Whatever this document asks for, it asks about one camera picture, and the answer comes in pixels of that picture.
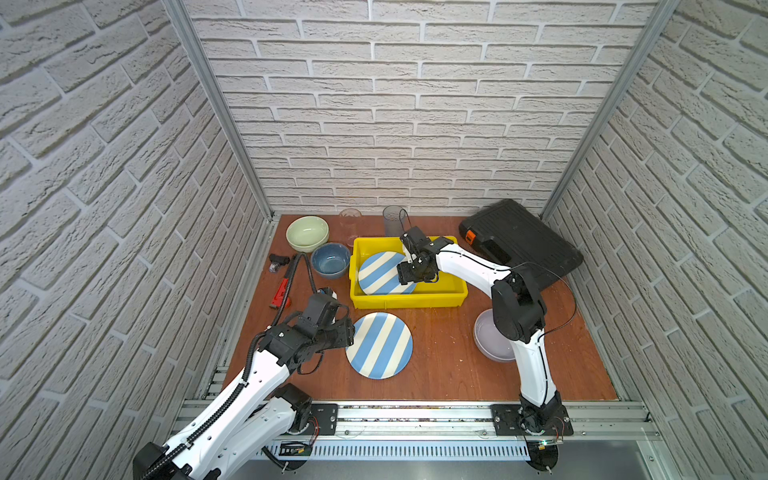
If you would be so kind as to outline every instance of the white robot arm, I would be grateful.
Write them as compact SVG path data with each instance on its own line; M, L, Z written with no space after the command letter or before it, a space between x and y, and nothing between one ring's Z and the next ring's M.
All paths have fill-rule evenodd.
M302 432L312 399L292 384L280 385L315 353L350 346L355 336L349 308L331 293L314 293L303 312L257 335L237 379L164 447L147 443L136 454L134 480L224 480L277 436ZM346 313L337 319L340 307Z
M543 434L562 401L544 346L547 307L530 271L490 262L444 237L430 240L418 227L400 238L407 259L398 265L400 283L433 282L445 272L491 297L494 324L509 339L520 372L520 426Z

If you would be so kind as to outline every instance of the blue bowl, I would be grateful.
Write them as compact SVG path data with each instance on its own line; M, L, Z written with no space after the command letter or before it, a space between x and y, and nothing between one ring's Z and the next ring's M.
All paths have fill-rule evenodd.
M312 253L312 267L322 278L341 278L349 269L349 248L341 243L326 243Z

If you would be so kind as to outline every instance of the yellow plastic bin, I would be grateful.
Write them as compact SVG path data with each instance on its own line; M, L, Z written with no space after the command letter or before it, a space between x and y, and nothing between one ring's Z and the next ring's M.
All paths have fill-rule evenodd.
M446 237L456 241L455 237ZM402 243L397 237L356 238L352 259L349 262L349 298L355 308L361 310L388 308L432 308L438 306L461 306L467 298L467 283L453 275L440 272L440 281L417 283L413 293L406 295L366 295L357 283L357 270L368 257L381 252L402 252Z

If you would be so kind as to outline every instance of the black mounting plate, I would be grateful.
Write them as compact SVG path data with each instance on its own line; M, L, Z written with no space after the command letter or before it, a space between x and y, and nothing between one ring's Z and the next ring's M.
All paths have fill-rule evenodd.
M491 405L493 427L496 429L497 436L509 437L525 434L525 431L520 428L520 414L518 413L519 409L519 403L500 403ZM560 436L564 437L568 437L574 434L574 428L571 425L571 419L568 418L568 411L563 405L560 405L560 408L557 410L555 415L552 416L552 420L545 426L544 435L555 435L556 432L559 432Z
M338 403L313 403L310 417L317 419L320 427L320 435L335 435L336 421L339 413Z

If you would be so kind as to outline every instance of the wall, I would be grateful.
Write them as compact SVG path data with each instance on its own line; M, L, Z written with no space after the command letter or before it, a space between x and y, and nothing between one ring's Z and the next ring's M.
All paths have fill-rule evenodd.
M0 2L0 476L128 477L261 225L160 2Z
M683 0L551 222L584 252L593 335L690 478L768 474L765 15Z
M185 0L275 210L543 207L653 2Z

